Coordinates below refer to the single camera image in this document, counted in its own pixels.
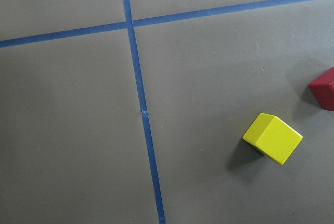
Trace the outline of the red block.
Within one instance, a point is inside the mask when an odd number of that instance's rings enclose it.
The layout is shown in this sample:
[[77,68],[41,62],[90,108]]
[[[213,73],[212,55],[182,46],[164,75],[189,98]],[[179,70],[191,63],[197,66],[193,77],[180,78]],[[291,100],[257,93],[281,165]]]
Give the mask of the red block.
[[333,67],[308,84],[322,109],[333,111]]

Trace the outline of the yellow block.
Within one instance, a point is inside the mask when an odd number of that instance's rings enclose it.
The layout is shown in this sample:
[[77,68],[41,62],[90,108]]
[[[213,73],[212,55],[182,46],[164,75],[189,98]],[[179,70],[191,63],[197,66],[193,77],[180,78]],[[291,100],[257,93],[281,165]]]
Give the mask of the yellow block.
[[283,165],[303,136],[277,116],[260,113],[242,139],[279,165]]

